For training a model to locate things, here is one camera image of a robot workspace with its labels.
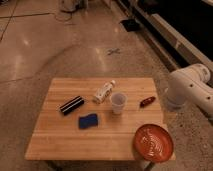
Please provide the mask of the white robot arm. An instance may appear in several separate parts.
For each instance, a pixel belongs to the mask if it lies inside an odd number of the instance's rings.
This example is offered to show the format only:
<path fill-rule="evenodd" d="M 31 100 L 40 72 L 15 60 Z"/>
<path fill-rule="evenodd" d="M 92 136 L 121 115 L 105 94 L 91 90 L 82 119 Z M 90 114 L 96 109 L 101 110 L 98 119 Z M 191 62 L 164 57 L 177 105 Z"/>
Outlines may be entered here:
<path fill-rule="evenodd" d="M 200 63 L 171 72 L 165 89 L 168 108 L 180 109 L 186 101 L 191 101 L 213 122 L 213 88 L 208 85 L 210 78 L 210 70 Z"/>

